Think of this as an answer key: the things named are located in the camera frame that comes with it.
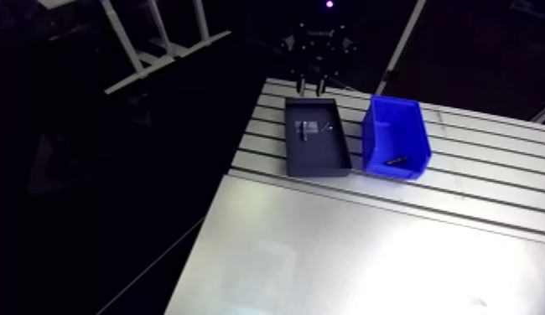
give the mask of aluminum table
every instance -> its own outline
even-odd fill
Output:
[[[166,314],[545,314],[545,126],[423,103],[427,171],[378,178],[370,96],[328,88],[355,170],[288,178],[294,87],[264,85]]]

